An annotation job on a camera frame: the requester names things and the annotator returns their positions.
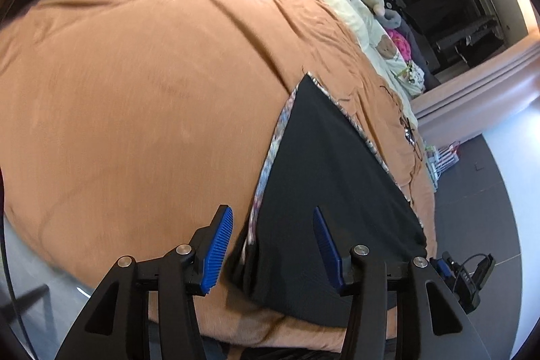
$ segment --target bed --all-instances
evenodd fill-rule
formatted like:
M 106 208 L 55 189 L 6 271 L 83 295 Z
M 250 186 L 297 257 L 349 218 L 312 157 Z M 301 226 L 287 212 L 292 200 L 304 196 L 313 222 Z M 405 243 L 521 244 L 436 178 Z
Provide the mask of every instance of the bed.
M 121 255 L 187 241 L 221 203 L 234 242 L 309 72 L 363 129 L 434 256 L 433 186 L 400 56 L 368 13 L 356 0 L 39 0 L 0 30 L 9 221 L 89 286 Z M 202 334 L 235 345 L 340 351 L 345 335 L 262 308 L 223 276 L 195 307 Z

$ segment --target metal screw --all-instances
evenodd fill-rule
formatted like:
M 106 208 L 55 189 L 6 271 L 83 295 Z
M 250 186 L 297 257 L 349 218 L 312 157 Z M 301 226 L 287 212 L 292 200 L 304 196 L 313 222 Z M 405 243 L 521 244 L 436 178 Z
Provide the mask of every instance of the metal screw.
M 421 269 L 428 266 L 428 260 L 425 258 L 422 258 L 421 256 L 417 256 L 416 258 L 413 259 L 412 262 L 414 263 L 415 266 L 420 267 Z
M 130 256 L 123 256 L 118 260 L 118 265 L 120 267 L 127 267 L 131 264 L 131 257 Z
M 176 253 L 178 255 L 187 255 L 190 252 L 191 252 L 191 246 L 189 244 L 180 244 L 180 246 L 176 248 Z
M 366 256 L 369 254 L 369 248 L 363 244 L 359 244 L 358 246 L 354 247 L 354 253 L 360 256 Z

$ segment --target beige curtain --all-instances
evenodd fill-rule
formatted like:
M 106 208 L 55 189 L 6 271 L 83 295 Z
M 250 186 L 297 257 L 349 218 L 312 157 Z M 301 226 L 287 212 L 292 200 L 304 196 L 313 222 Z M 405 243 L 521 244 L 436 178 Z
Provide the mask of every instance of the beige curtain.
M 525 109 L 540 96 L 540 35 L 415 98 L 412 111 L 426 143 L 466 141 Z

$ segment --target gray tile floor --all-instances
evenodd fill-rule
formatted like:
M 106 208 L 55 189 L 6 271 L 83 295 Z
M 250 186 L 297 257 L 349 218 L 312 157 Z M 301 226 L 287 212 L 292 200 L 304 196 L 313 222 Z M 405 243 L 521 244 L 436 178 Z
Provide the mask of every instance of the gray tile floor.
M 461 146 L 460 162 L 443 174 L 436 194 L 439 254 L 447 250 L 461 262 L 490 252 L 498 266 L 481 292 L 480 307 L 469 315 L 492 360 L 508 360 L 521 301 L 521 259 L 511 205 L 501 175 L 483 138 Z M 39 360 L 52 360 L 92 291 L 63 271 L 47 266 L 6 227 L 7 259 L 16 295 L 43 283 L 49 293 L 23 316 Z M 475 262 L 469 264 L 471 270 Z M 9 302 L 0 270 L 0 305 Z M 21 339 L 17 324 L 13 330 Z M 159 358 L 152 327 L 152 358 Z

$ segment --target black cable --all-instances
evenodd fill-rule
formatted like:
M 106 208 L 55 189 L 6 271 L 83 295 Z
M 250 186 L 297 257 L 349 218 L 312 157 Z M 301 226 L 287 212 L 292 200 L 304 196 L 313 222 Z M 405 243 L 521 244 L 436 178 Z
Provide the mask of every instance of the black cable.
M 466 263 L 468 263 L 471 259 L 476 258 L 477 256 L 483 256 L 484 258 L 488 258 L 488 255 L 486 255 L 486 254 L 475 254 L 475 255 L 469 256 L 463 262 L 463 264 L 460 265 L 460 269 L 456 273 L 456 280 L 454 281 L 454 286 L 452 287 L 452 293 L 456 291 L 457 280 L 460 278 L 460 273 L 465 268 Z
M 13 306 L 13 311 L 15 312 L 15 316 L 17 317 L 17 322 L 19 323 L 19 326 L 21 327 L 21 331 L 23 333 L 23 337 L 26 341 L 26 344 L 28 345 L 28 349 L 30 350 L 30 353 L 33 355 L 33 358 L 35 360 L 38 360 L 36 351 L 34 350 L 33 345 L 30 342 L 30 337 L 28 336 L 28 333 L 26 332 L 26 327 L 24 326 L 23 318 L 21 316 L 21 313 L 19 312 L 19 307 L 15 299 L 15 292 L 13 290 L 13 284 L 11 282 L 11 275 L 9 273 L 9 266 L 7 264 L 7 253 L 5 250 L 5 227 L 4 227 L 4 221 L 5 221 L 4 178 L 2 177 L 1 169 L 0 169 L 0 203 L 2 206 L 2 221 L 0 221 L 0 255 L 2 256 L 2 266 L 4 268 L 4 275 L 5 275 L 5 281 L 7 284 L 7 290 L 9 291 L 9 298 L 11 301 L 11 305 Z

